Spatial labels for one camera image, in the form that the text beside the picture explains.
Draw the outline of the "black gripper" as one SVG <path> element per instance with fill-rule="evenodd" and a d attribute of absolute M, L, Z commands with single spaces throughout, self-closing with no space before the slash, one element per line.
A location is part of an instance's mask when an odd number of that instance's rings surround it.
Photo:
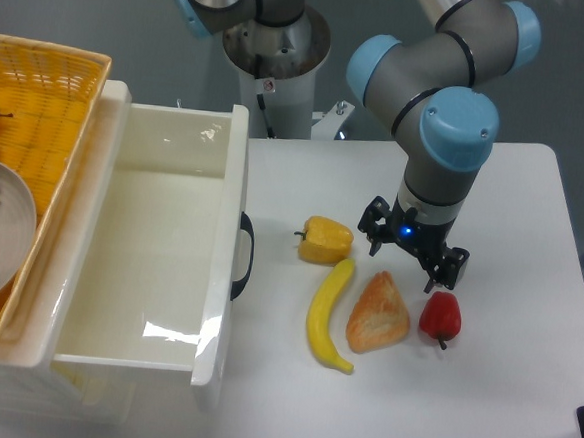
<path fill-rule="evenodd" d="M 456 218 L 456 203 L 435 205 L 415 194 L 399 194 L 389 206 L 377 196 L 366 206 L 357 229 L 366 235 L 371 257 L 388 242 L 416 257 L 428 274 L 423 291 L 430 293 L 438 286 L 454 290 L 466 270 L 470 252 L 446 243 Z"/>

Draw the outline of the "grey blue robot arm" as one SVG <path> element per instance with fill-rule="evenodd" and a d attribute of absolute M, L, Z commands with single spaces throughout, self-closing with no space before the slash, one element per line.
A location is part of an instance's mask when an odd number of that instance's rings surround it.
<path fill-rule="evenodd" d="M 175 1 L 193 35 L 221 37 L 250 134 L 308 138 L 315 74 L 330 53 L 322 16 L 306 0 Z M 359 229 L 372 251 L 397 245 L 430 287 L 450 289 L 469 254 L 447 236 L 499 132 L 494 104 L 475 87 L 530 63 L 542 32 L 520 2 L 418 1 L 434 25 L 428 39 L 407 46 L 376 35 L 347 64 L 350 90 L 408 157 L 395 201 L 374 199 Z"/>

